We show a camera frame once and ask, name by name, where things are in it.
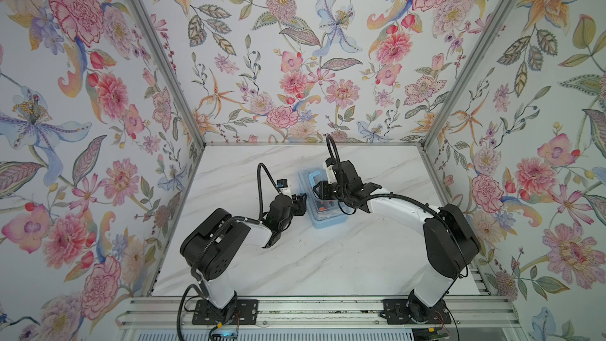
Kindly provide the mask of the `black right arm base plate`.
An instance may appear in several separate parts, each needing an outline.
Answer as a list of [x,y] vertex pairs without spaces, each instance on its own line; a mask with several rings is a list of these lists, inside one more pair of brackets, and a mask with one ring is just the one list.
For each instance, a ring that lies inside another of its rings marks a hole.
[[435,306],[426,307],[421,302],[408,298],[385,299],[379,316],[389,325],[450,325],[452,323],[444,300]]

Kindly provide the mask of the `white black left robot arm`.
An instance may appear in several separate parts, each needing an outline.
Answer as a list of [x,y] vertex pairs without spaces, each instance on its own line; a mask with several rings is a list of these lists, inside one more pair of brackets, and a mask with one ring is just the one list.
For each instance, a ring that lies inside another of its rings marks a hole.
[[197,281],[193,287],[201,297],[194,316],[196,325],[225,325],[235,317],[241,305],[227,275],[232,260],[244,245],[273,247],[293,218],[306,214],[306,202],[306,194],[279,194],[260,219],[233,216],[217,208],[184,240],[180,254]]

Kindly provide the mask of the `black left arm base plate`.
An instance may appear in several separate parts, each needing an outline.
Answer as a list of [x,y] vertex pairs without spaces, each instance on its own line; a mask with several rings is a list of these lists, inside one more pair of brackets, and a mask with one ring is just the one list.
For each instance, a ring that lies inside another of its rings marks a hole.
[[232,300],[223,309],[214,306],[208,300],[199,300],[193,312],[193,325],[255,325],[259,314],[259,301],[256,299]]

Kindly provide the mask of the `blue plastic tool box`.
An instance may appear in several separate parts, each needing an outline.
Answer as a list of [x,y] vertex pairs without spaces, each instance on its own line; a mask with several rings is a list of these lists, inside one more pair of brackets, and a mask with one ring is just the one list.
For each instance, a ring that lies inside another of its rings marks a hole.
[[336,200],[320,200],[313,190],[318,183],[328,180],[324,169],[300,170],[298,179],[301,190],[307,194],[306,214],[309,215],[316,229],[332,227],[347,221],[348,216],[341,211]]

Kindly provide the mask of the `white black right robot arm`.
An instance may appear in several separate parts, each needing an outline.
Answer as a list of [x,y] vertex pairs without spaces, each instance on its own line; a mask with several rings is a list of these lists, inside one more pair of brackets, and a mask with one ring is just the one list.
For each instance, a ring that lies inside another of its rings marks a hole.
[[432,207],[376,183],[364,183],[350,161],[330,157],[323,169],[327,178],[313,187],[318,198],[336,200],[355,212],[394,219],[423,238],[420,253],[428,264],[407,299],[383,302],[388,322],[422,325],[445,311],[444,296],[468,272],[481,249],[461,209],[453,204]]

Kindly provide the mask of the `clear plastic box lid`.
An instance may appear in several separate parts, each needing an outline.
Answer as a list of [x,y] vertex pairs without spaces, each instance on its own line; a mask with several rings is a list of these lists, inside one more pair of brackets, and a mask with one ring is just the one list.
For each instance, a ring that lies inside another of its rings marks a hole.
[[[320,200],[336,200],[333,199],[331,194],[327,191],[327,189],[330,187],[330,185],[328,184],[328,180],[327,181],[322,181],[320,183],[318,183],[315,187],[314,187],[314,192],[317,194],[317,196],[320,198]],[[342,205],[340,202],[338,202],[339,208],[341,209],[341,211],[346,214],[347,216],[351,213],[351,209],[348,208],[345,205]]]

